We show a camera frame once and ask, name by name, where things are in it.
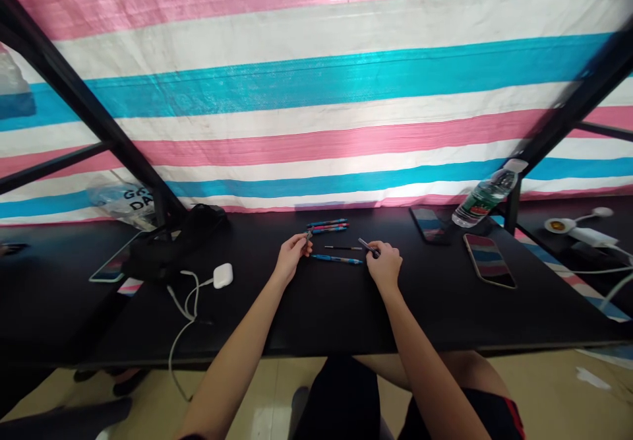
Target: water bottle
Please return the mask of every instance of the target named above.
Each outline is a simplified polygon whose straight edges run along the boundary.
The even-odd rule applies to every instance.
[[[474,226],[503,199],[510,194],[514,188],[519,173],[522,172],[527,162],[512,159],[507,161],[503,168],[484,179],[468,195],[466,200],[453,212],[453,222],[459,227],[469,228]]]

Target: desk surface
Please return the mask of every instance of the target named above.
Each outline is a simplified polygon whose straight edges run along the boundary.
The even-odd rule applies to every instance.
[[[547,201],[521,202],[517,225],[521,231],[534,239],[559,262],[570,270],[600,270],[575,251],[570,250],[575,239],[548,232],[543,223],[550,218],[576,219],[595,207],[606,206],[614,210],[608,218],[591,218],[580,222],[588,227],[615,237],[618,246],[633,253],[633,196],[608,196],[592,198],[555,199]],[[609,293],[625,274],[579,275],[589,285],[603,295]],[[625,286],[613,300],[629,316],[633,317],[633,284]]]
[[[76,362],[71,344],[120,285],[88,278],[137,232],[115,221],[0,228],[0,241],[30,244],[0,259],[0,356]]]
[[[229,224],[190,256],[186,266],[203,281],[214,267],[230,262],[235,280],[221,290],[201,289],[198,314],[212,317],[215,325],[191,326],[181,338],[175,363],[211,360],[266,283],[281,243],[309,222],[339,217],[349,218],[351,228],[314,236],[315,253],[325,253],[323,245],[356,245],[358,237],[398,247],[404,258],[400,289],[438,350],[590,346],[626,338],[616,323],[496,225],[489,226],[490,237],[510,266],[517,290],[480,281],[460,234],[450,247],[425,244],[407,208],[230,214]],[[183,300],[194,285],[191,277],[183,276],[173,286]],[[164,367],[184,324],[167,291],[145,284],[82,365]],[[385,308],[366,266],[304,259],[284,294],[264,355],[395,350]]]

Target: bottle cap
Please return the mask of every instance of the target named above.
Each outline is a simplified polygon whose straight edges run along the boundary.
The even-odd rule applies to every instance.
[[[505,163],[505,165],[503,165],[504,170],[509,170],[515,173],[520,173],[527,167],[528,167],[528,162],[525,162],[523,160],[517,160],[516,158],[508,160]]]

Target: plastic bag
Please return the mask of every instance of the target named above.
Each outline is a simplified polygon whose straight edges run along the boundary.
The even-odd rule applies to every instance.
[[[90,202],[108,216],[139,230],[156,229],[154,198],[145,186],[121,182],[89,187],[87,192]]]

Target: wrist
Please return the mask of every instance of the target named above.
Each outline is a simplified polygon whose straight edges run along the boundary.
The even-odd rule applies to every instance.
[[[402,299],[402,294],[400,293],[400,289],[398,288],[398,284],[386,285],[383,287],[378,287],[378,291],[380,292],[380,296],[382,301],[387,304],[394,301],[399,301]]]

